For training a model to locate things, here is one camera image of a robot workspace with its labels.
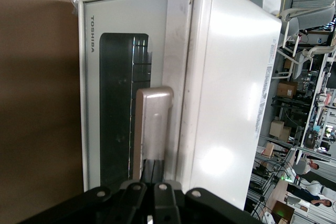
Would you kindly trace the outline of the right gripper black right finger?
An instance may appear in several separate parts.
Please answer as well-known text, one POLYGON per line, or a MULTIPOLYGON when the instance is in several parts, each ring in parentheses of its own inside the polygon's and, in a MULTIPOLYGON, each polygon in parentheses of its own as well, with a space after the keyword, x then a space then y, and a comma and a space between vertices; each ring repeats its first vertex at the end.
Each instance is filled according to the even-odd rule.
POLYGON ((153 223, 181 223, 173 186, 164 181, 164 161, 154 160, 152 171, 153 223))

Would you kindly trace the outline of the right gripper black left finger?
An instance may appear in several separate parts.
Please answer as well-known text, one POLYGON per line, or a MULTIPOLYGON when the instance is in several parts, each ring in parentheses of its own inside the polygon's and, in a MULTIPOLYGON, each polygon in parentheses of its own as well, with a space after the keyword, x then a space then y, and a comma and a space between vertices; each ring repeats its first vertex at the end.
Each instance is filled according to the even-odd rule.
POLYGON ((142 213, 141 205, 149 186, 152 184, 154 160, 145 159, 139 181, 129 183, 122 190, 120 199, 114 203, 105 223, 146 223, 147 214, 142 213))

